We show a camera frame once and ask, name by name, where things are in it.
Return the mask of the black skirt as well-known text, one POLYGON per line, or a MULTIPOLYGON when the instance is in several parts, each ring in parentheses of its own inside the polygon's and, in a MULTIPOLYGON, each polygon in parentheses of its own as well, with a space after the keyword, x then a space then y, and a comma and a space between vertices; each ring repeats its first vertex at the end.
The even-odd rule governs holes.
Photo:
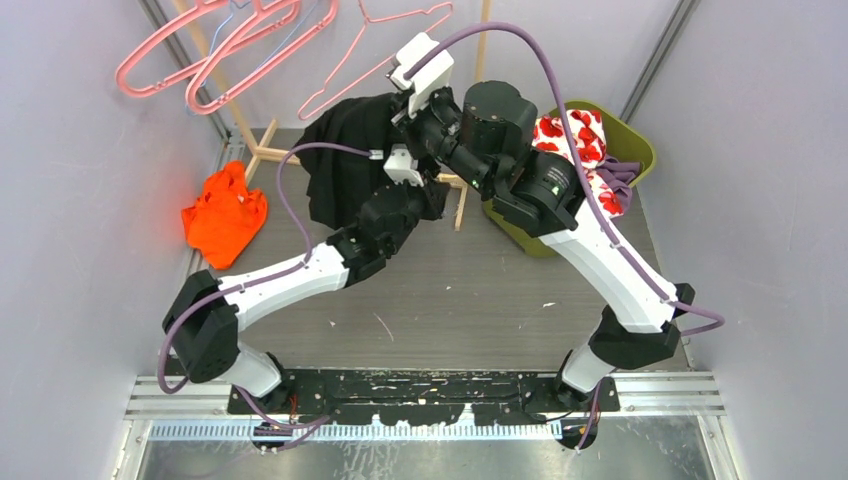
MULTIPOLYGON (((387 153, 403 142, 391 123, 396 108, 393 93, 344 99, 309 124, 296 144, 332 143, 387 153)), ((332 230, 354 223, 363 203, 391 183, 381 161, 355 152, 322 147, 304 149, 296 156, 310 176, 310 218, 332 230)))

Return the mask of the thin pink wire hanger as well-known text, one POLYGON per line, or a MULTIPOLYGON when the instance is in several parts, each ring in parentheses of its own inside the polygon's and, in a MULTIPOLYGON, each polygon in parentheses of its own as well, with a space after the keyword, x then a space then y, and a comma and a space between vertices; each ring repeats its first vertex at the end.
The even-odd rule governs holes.
POLYGON ((433 35, 454 13, 451 1, 358 1, 361 26, 333 54, 332 69, 297 110, 311 120, 345 97, 368 89, 370 79, 392 67, 395 53, 420 32, 433 35))

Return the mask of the red white patterned garment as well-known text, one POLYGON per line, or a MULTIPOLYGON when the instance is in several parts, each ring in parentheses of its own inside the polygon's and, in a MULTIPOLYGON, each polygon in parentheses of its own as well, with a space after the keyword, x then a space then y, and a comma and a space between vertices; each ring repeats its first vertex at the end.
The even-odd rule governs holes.
POLYGON ((565 125, 570 128, 571 138, 590 185, 590 173, 609 156, 601 111, 568 109, 565 118, 554 115, 537 118, 533 130, 533 146, 573 162, 565 125))

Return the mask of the purple skirt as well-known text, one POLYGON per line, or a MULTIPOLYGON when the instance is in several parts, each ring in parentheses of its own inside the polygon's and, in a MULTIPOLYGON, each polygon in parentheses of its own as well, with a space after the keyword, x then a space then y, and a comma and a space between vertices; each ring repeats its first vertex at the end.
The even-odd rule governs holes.
POLYGON ((638 162, 622 162, 607 156, 589 175, 590 185, 600 206, 610 217, 624 215, 630 208, 631 184, 641 173, 638 162))

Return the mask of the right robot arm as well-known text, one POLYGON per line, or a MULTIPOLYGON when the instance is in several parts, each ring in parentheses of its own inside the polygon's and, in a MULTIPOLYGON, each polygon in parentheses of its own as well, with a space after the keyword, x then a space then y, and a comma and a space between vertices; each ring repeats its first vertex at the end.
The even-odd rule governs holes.
POLYGON ((591 198, 568 158, 536 146, 537 108, 502 81, 477 83, 458 106, 450 87, 428 95, 396 95, 393 125, 411 155, 433 159, 529 237, 569 261, 606 301, 595 332, 563 361, 554 382, 558 403, 582 409, 616 369, 633 370, 671 357, 681 333, 673 321, 694 298, 671 284, 595 216, 591 198))

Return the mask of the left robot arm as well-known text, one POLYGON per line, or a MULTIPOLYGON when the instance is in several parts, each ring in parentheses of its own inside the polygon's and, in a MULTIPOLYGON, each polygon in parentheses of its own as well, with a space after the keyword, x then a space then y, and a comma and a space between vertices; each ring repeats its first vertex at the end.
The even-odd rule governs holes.
POLYGON ((242 333, 275 311, 376 275, 420 222, 443 216, 450 189, 441 182, 384 186, 362 204, 351 224, 300 256, 241 275, 191 274, 163 321, 163 352, 175 353, 184 378, 176 384, 162 379, 161 389, 173 394, 187 383, 222 380, 269 413, 285 409, 292 388, 283 366, 274 355, 247 345, 242 333))

